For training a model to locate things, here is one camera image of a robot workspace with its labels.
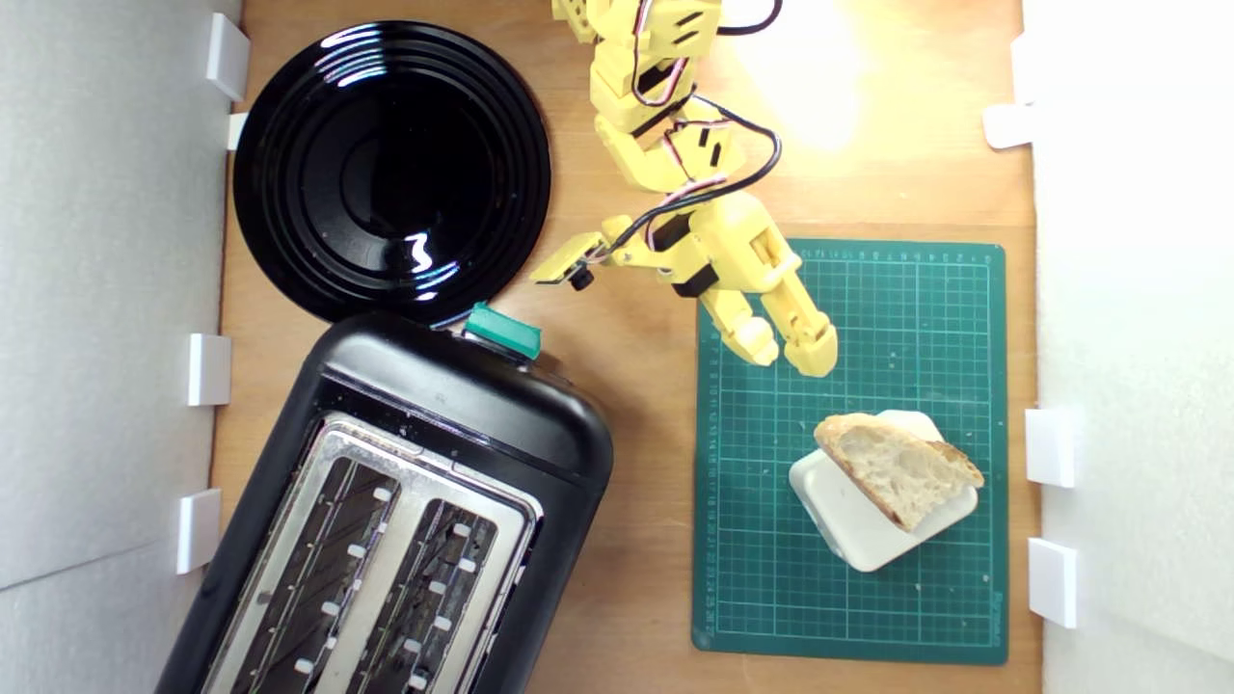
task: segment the white dish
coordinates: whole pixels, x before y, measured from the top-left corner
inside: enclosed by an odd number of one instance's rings
[[[934,421],[923,412],[886,410],[877,416],[927,441],[943,441]],[[977,508],[977,490],[966,487],[959,496],[926,516],[912,532],[906,532],[882,515],[821,448],[792,464],[789,483],[832,552],[860,572],[882,568]]]

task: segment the cutting mat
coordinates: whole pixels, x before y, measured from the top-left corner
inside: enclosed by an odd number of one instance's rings
[[[997,246],[790,240],[839,331],[823,379],[749,366],[700,309],[694,642],[705,651],[1007,659],[1004,257]],[[755,311],[765,315],[755,300]],[[789,485],[835,412],[919,410],[986,475],[977,509],[875,573],[829,552]]]

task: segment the toaster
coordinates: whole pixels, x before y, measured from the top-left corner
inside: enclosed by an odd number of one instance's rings
[[[526,687],[612,443],[502,321],[521,326],[487,309],[458,332],[375,311],[323,333],[159,693]]]

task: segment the wooden surface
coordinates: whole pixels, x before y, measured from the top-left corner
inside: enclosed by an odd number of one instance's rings
[[[742,6],[735,0],[729,5]],[[750,15],[765,2],[747,2]],[[738,17],[734,10],[734,22]],[[591,132],[591,52],[548,0],[246,0],[248,98],[301,47],[379,19],[458,28],[502,53],[542,102],[553,138],[550,217],[526,269],[603,216],[653,201],[627,189]],[[582,293],[522,279],[494,301],[544,328],[568,377],[601,400],[612,483],[537,664],[532,693],[1038,694],[1040,624],[1027,606],[1025,537],[1038,500],[1023,478],[1021,412],[1035,399],[1034,215],[1027,152],[992,152],[981,110],[1011,99],[1018,2],[787,0],[780,21],[719,40],[700,90],[784,137],[758,194],[787,236],[996,242],[1008,259],[1011,659],[913,666],[701,653],[690,643],[694,305],[649,277],[601,269]],[[247,104],[238,104],[244,110]],[[750,159],[765,144],[743,138]],[[234,341],[232,404],[217,421],[213,484],[225,519],[291,380],[325,325],[278,294],[227,230],[222,330]],[[612,337],[595,330],[603,321]]]

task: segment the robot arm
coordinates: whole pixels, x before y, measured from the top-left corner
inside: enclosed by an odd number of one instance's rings
[[[665,198],[638,220],[615,216],[600,231],[574,236],[532,279],[581,290],[594,265],[650,269],[679,296],[697,299],[740,358],[772,363],[779,332],[801,373],[827,375],[837,362],[835,328],[796,274],[801,258],[761,203],[742,190],[774,165],[779,138],[695,95],[697,64],[721,33],[721,1],[552,2],[555,19],[596,46],[590,95],[600,141],[631,186]],[[658,127],[663,135],[648,142]],[[776,144],[772,159],[739,183],[729,180],[744,164],[735,127]],[[753,315],[748,293],[759,295],[771,322]]]

